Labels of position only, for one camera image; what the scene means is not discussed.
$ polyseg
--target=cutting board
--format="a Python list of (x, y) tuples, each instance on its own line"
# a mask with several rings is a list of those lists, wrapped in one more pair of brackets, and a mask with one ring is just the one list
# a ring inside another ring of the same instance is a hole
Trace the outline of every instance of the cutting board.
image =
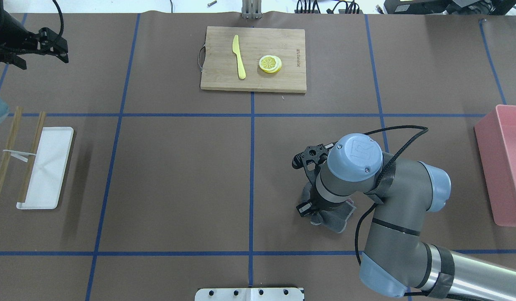
[[(231, 43), (239, 35), (239, 49), (247, 77), (237, 76), (237, 59)], [(264, 55), (276, 55), (282, 69), (267, 74), (259, 68)], [(203, 90), (306, 93), (306, 42), (304, 29), (208, 26), (206, 58), (200, 88)]]

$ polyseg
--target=lemon slice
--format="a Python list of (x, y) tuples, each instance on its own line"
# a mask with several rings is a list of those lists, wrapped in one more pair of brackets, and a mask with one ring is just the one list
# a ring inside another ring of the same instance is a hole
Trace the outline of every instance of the lemon slice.
[(265, 55), (259, 59), (259, 67), (268, 74), (278, 72), (282, 68), (282, 61), (274, 55)]

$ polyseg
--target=knife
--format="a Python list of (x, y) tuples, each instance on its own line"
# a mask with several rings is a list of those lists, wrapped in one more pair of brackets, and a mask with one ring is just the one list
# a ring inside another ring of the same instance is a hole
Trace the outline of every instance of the knife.
[(239, 36), (234, 36), (234, 41), (231, 43), (231, 51), (235, 53), (237, 57), (237, 76), (240, 79), (245, 79), (247, 73), (245, 72), (245, 67), (243, 66), (243, 60), (241, 59), (241, 53), (239, 52)]

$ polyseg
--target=pink bin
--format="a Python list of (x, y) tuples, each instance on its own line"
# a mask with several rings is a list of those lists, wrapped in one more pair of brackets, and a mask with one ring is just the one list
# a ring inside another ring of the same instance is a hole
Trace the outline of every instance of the pink bin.
[(475, 125), (493, 220), (516, 227), (516, 105), (497, 105)]

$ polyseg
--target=knife handle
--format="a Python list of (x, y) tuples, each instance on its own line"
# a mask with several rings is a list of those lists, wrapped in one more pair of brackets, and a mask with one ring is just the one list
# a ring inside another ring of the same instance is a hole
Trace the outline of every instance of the knife handle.
[(240, 79), (245, 79), (247, 73), (245, 72), (245, 67), (243, 66), (243, 60), (241, 59), (241, 54), (236, 54), (237, 56), (237, 76)]

